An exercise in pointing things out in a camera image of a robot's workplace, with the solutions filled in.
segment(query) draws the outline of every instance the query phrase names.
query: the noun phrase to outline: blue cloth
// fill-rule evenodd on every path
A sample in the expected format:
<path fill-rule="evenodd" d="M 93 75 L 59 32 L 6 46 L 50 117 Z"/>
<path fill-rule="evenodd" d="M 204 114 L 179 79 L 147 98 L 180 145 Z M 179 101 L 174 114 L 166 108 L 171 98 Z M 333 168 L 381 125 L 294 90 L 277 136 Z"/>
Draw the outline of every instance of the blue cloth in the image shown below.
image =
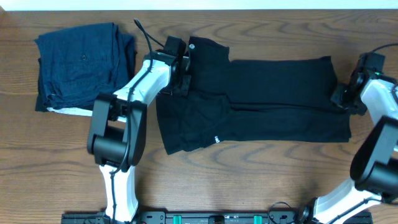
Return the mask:
<path fill-rule="evenodd" d="M 35 42 L 41 57 L 36 110 L 90 106 L 134 74 L 134 38 L 113 23 L 50 32 Z"/>

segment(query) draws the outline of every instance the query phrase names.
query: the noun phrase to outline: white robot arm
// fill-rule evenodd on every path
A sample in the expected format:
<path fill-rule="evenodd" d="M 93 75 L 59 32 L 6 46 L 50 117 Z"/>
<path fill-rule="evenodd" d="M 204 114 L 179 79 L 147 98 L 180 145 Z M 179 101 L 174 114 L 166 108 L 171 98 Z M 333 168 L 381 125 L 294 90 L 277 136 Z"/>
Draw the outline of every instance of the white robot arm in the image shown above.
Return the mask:
<path fill-rule="evenodd" d="M 187 94 L 190 77 L 184 71 L 189 58 L 183 56 L 184 52 L 185 43 L 179 38 L 169 37 L 164 50 L 150 52 L 141 70 L 124 88 L 114 95 L 100 95 L 95 101 L 87 149 L 94 154 L 104 176 L 108 199 L 105 215 L 117 222 L 130 222 L 137 211 L 134 169 L 145 147 L 147 106 L 161 91 Z M 132 86 L 134 90 L 130 102 L 127 102 Z M 126 130 L 108 126 L 108 120 L 126 122 L 126 116 L 131 120 L 129 151 L 126 146 L 128 125 Z M 112 180 L 111 173 L 118 167 L 121 167 L 121 172 L 116 172 Z"/>
<path fill-rule="evenodd" d="M 358 212 L 389 203 L 398 194 L 397 160 L 392 158 L 398 140 L 397 82 L 382 74 L 384 56 L 363 54 L 349 85 L 339 84 L 332 101 L 352 113 L 369 110 L 375 124 L 355 155 L 351 178 L 330 194 L 310 203 L 311 217 L 304 223 L 342 224 Z"/>

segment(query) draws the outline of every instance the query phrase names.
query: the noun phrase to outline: black shirt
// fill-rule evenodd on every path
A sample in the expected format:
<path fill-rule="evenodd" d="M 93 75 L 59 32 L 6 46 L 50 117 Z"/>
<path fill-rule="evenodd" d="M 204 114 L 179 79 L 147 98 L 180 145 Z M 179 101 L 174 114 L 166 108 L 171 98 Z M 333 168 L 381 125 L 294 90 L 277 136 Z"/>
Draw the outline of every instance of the black shirt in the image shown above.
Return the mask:
<path fill-rule="evenodd" d="M 158 95 L 168 154 L 224 140 L 347 142 L 349 114 L 330 101 L 330 57 L 299 61 L 228 60 L 229 48 L 191 37 L 187 97 Z"/>

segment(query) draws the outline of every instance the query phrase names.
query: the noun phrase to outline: wood grain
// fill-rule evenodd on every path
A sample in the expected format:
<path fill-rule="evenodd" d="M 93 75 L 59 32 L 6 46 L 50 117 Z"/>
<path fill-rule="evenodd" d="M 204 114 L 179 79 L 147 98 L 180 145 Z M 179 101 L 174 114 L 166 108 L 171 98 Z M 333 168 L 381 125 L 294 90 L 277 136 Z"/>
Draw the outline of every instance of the wood grain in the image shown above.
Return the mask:
<path fill-rule="evenodd" d="M 0 17 L 1 223 L 59 223 L 67 211 L 106 206 L 103 178 L 85 149 L 89 118 L 34 111 L 38 35 L 114 22 L 136 36 L 137 66 L 147 53 L 135 27 L 164 42 L 168 35 L 211 38 L 230 59 L 297 60 L 331 55 L 347 81 L 360 53 L 398 41 L 398 11 L 95 11 L 7 12 Z M 384 71 L 398 78 L 398 48 L 382 50 Z M 267 210 L 327 194 L 349 175 L 353 154 L 369 134 L 369 115 L 351 118 L 349 143 L 221 142 L 166 155 L 155 105 L 147 147 L 137 167 L 137 197 L 169 210 Z M 372 209 L 375 223 L 397 223 L 396 208 Z"/>

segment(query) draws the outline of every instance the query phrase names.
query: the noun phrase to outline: folded clothing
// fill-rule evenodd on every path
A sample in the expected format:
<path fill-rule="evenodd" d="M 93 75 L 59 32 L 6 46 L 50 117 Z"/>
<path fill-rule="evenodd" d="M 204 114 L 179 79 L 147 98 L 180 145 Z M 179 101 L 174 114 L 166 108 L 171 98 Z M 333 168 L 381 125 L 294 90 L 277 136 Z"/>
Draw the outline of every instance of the folded clothing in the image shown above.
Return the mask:
<path fill-rule="evenodd" d="M 158 95 L 157 118 L 168 154 L 224 140 L 347 142 L 349 114 L 330 96 L 330 57 L 228 60 L 229 48 L 191 37 L 186 98 Z"/>
<path fill-rule="evenodd" d="M 134 38 L 113 23 L 40 35 L 36 111 L 90 109 L 100 92 L 113 93 L 134 74 Z"/>

